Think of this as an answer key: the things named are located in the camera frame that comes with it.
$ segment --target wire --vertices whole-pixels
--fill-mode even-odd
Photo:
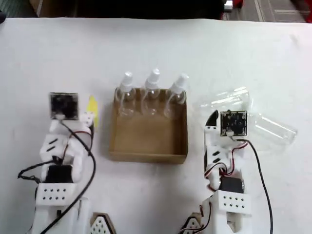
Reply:
[[[56,156],[52,156],[52,160],[50,160],[50,161],[41,162],[41,163],[35,164],[35,165],[33,165],[33,166],[27,167],[26,169],[21,170],[21,171],[19,172],[19,174],[18,174],[18,179],[19,179],[19,178],[22,178],[22,179],[25,179],[25,180],[33,180],[33,181],[35,181],[37,184],[41,183],[41,180],[40,180],[39,178],[35,177],[34,175],[32,175],[32,176],[24,176],[23,174],[24,174],[25,172],[27,172],[27,171],[30,171],[30,170],[32,170],[32,169],[35,169],[35,168],[37,168],[37,167],[41,167],[41,166],[43,166],[43,165],[45,165],[45,164],[49,164],[49,163],[59,164],[59,163],[60,163],[60,159],[59,159],[58,157],[56,157]]]
[[[226,165],[225,165],[223,162],[218,162],[218,163],[216,163],[215,165],[213,165],[209,170],[207,170],[207,171],[205,172],[205,178],[208,177],[208,175],[210,174],[211,170],[212,170],[215,166],[217,166],[217,165],[223,165],[224,168],[221,167],[221,168],[219,168],[219,170],[222,170],[222,171],[223,171],[222,173],[227,173],[228,169],[227,169]]]
[[[234,170],[235,170],[235,160],[234,160],[234,155],[233,155],[233,153],[234,153],[235,150],[243,149],[243,148],[245,148],[247,145],[248,145],[248,143],[243,143],[242,145],[240,145],[240,146],[238,146],[238,147],[235,147],[235,148],[233,148],[233,149],[231,150],[231,154],[232,154],[232,170],[231,170],[231,172],[229,172],[229,173],[224,173],[223,176],[231,176],[231,175],[233,174],[233,172],[234,172]]]
[[[85,148],[85,150],[88,152],[88,155],[92,158],[93,161],[93,171],[92,171],[92,175],[88,181],[88,183],[86,184],[86,186],[84,187],[84,189],[80,192],[80,194],[76,197],[76,199],[65,209],[65,211],[63,211],[52,223],[50,223],[49,226],[47,226],[40,234],[45,234],[47,233],[57,222],[59,222],[59,220],[61,218],[63,218],[68,212],[69,210],[81,199],[81,197],[83,196],[83,194],[86,192],[86,190],[89,188],[96,170],[97,170],[97,163],[96,163],[96,159],[94,158],[94,155],[92,154],[90,148],[86,145],[86,143],[83,142],[83,140],[81,140],[81,138],[79,136],[77,136],[77,134],[75,132],[73,132],[73,130],[71,130],[66,124],[64,124],[61,120],[60,123],[68,129],[68,131],[83,145],[83,147]]]
[[[92,141],[92,135],[90,133],[88,133],[86,131],[75,131],[75,133],[85,133],[85,134],[88,134],[91,137],[90,149],[92,149],[93,141]],[[66,154],[67,148],[68,148],[68,144],[65,146],[64,153],[63,153],[63,159],[65,158],[65,154]]]
[[[267,197],[267,201],[268,201],[269,212],[270,212],[270,234],[273,234],[273,214],[272,214],[272,207],[271,207],[271,202],[270,202],[268,190],[267,190],[267,188],[266,188],[266,186],[265,186],[265,183],[264,183],[264,179],[263,179],[263,175],[262,175],[262,171],[261,171],[261,166],[260,166],[260,160],[259,160],[257,151],[255,150],[253,144],[252,144],[249,140],[246,140],[246,139],[236,139],[236,140],[237,140],[237,141],[242,141],[242,142],[247,142],[247,143],[251,146],[251,148],[253,149],[255,158],[256,158],[256,160],[257,160],[258,169],[259,169],[259,174],[260,174],[261,182],[262,182],[263,189],[264,189],[264,192],[265,192],[265,196]]]
[[[183,228],[183,229],[181,229],[177,234],[179,234],[179,233],[181,233],[181,232],[183,232],[183,231],[195,231],[195,232],[193,232],[193,234],[196,234],[196,233],[200,233],[200,232],[203,231],[205,228],[207,228],[207,226],[208,226],[208,224],[209,224],[209,222],[210,222],[212,206],[213,206],[212,203],[209,202],[209,217],[208,217],[208,221],[207,221],[207,223],[206,223],[205,226],[202,226],[202,227],[200,227],[200,228]]]
[[[227,168],[227,166],[225,165],[225,163],[223,163],[223,162],[218,162],[218,163],[216,163],[215,165],[213,165],[209,170],[207,170],[207,171],[205,172],[205,174],[204,174],[205,178],[208,178],[208,175],[210,174],[211,170],[212,170],[215,166],[221,165],[221,164],[224,166],[224,168],[222,168],[222,167],[219,168],[219,169],[220,169],[220,174],[221,174],[221,176],[231,176],[231,175],[233,174],[234,170],[235,170],[235,162],[234,162],[234,155],[233,155],[233,152],[234,152],[235,150],[238,150],[238,149],[243,149],[243,148],[245,148],[247,145],[248,145],[248,143],[243,143],[243,144],[241,144],[240,146],[235,147],[235,148],[233,148],[233,149],[231,150],[231,154],[232,154],[232,170],[231,170],[229,173],[228,173],[228,168]]]

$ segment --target yellow object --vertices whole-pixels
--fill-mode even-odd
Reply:
[[[94,96],[91,95],[89,97],[89,103],[87,106],[87,111],[88,112],[93,112],[94,113],[94,129],[96,130],[98,127],[98,103],[95,100]]]

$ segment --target black cable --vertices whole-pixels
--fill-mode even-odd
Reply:
[[[265,183],[264,183],[264,179],[263,179],[263,175],[262,175],[261,166],[260,166],[260,161],[259,161],[259,157],[258,157],[257,151],[255,150],[253,144],[252,144],[249,140],[246,140],[246,139],[236,139],[236,140],[237,140],[237,141],[242,141],[242,142],[247,142],[247,143],[251,146],[251,148],[253,149],[255,158],[256,158],[256,160],[257,160],[258,169],[259,169],[259,174],[260,174],[261,182],[262,182],[263,189],[264,189],[264,192],[265,192],[265,196],[267,197],[267,201],[268,201],[269,212],[270,212],[270,234],[273,234],[273,214],[272,214],[272,207],[271,207],[271,202],[270,202],[268,190],[267,190],[267,188],[266,188],[266,186],[265,186]]]
[[[23,174],[27,171],[30,171],[32,169],[35,169],[37,167],[41,167],[43,166],[44,164],[49,164],[49,163],[55,163],[55,164],[58,164],[60,162],[59,158],[56,157],[56,156],[52,156],[52,160],[50,161],[47,161],[47,162],[41,162],[41,163],[38,163],[36,165],[33,165],[33,166],[30,166],[30,167],[27,167],[26,169],[24,170],[21,170],[18,174],[18,178],[22,178],[22,179],[26,179],[26,180],[33,180],[35,181],[37,184],[41,183],[41,180],[37,177],[35,177],[34,175],[32,176],[24,176]]]
[[[83,147],[85,148],[85,150],[88,152],[88,155],[92,158],[93,161],[93,171],[92,171],[92,175],[88,181],[88,183],[86,184],[86,186],[84,187],[84,189],[80,192],[80,194],[76,197],[76,199],[66,208],[65,211],[63,211],[52,223],[49,224],[49,226],[47,226],[40,234],[45,234],[47,233],[57,222],[59,222],[59,220],[61,218],[63,218],[68,212],[69,210],[81,199],[81,197],[83,196],[83,194],[86,192],[86,190],[89,188],[95,173],[96,173],[96,169],[97,169],[97,163],[96,163],[96,159],[94,158],[94,155],[92,154],[91,150],[89,149],[89,147],[86,145],[86,143],[83,142],[83,140],[81,140],[80,137],[77,136],[76,133],[73,132],[73,130],[71,130],[66,124],[64,124],[62,121],[60,121],[60,123],[68,129],[68,131],[83,145]]]

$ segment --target perforated plastic part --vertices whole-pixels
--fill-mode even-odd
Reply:
[[[66,206],[73,201],[76,184],[40,183],[38,186],[36,205]]]
[[[232,193],[218,190],[213,195],[213,200],[219,210],[251,215],[251,199],[248,194]]]
[[[192,228],[192,229],[197,229],[200,228],[200,224],[198,223],[196,218],[190,218],[189,222],[186,225],[186,228]],[[185,230],[182,232],[183,234],[192,234],[194,231],[192,230]]]
[[[104,217],[98,216],[90,228],[89,234],[112,234]]]

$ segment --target clear plastic bottle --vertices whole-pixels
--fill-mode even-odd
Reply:
[[[153,116],[158,112],[160,88],[158,87],[159,70],[154,69],[141,89],[141,111]]]
[[[126,72],[115,98],[118,102],[118,114],[123,117],[133,117],[136,112],[136,90],[132,87],[132,73]]]
[[[187,74],[181,74],[171,88],[166,91],[165,117],[178,119],[181,116],[186,101],[185,89],[188,78]]]

